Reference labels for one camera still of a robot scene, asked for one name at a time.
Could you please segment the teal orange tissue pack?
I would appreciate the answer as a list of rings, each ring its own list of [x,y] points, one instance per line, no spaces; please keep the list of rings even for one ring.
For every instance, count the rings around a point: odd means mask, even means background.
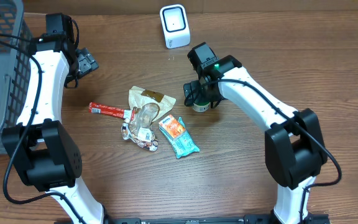
[[[175,118],[171,114],[159,123],[159,130],[171,144],[177,159],[189,156],[194,152],[200,152],[200,148],[194,143],[182,117]]]

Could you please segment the beige dog bone treat bag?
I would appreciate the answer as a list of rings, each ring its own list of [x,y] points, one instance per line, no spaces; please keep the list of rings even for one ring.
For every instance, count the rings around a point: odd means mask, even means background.
[[[176,99],[133,86],[129,90],[129,110],[124,111],[121,134],[142,149],[154,152],[158,149],[158,139],[152,130],[152,123],[173,109]]]

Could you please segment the red snack stick packet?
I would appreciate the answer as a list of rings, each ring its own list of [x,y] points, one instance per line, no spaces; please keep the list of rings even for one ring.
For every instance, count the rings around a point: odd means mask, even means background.
[[[115,118],[128,119],[129,121],[133,120],[135,115],[133,110],[124,110],[94,102],[89,103],[89,112],[112,116]]]

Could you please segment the small green lidded jar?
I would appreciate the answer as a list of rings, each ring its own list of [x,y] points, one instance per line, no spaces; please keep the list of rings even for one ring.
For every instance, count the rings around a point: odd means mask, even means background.
[[[197,101],[197,102],[193,103],[192,108],[193,108],[194,111],[196,111],[198,113],[203,113],[203,112],[205,112],[205,111],[207,111],[209,109],[210,104],[211,103],[209,101],[205,101],[205,102]]]

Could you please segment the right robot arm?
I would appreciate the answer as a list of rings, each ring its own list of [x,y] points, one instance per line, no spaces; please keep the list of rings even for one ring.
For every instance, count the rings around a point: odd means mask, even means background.
[[[277,200],[270,213],[245,215],[243,223],[329,223],[328,215],[307,210],[309,185],[328,159],[317,115],[281,102],[237,59],[218,58],[205,42],[187,57],[198,79],[183,86],[185,106],[204,112],[229,100],[265,134],[265,165],[278,184]]]

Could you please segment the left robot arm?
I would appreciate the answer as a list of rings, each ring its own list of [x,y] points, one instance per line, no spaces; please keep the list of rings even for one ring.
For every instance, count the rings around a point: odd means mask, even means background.
[[[46,32],[29,40],[24,54],[30,58],[30,81],[25,105],[16,125],[2,131],[2,144],[10,157],[4,176],[4,196],[14,204],[54,198],[72,223],[108,223],[104,206],[87,188],[78,146],[62,125],[63,89],[78,82],[99,65],[86,48],[79,49],[79,28],[62,13],[47,14]],[[11,169],[23,184],[40,195],[16,200],[7,191]]]

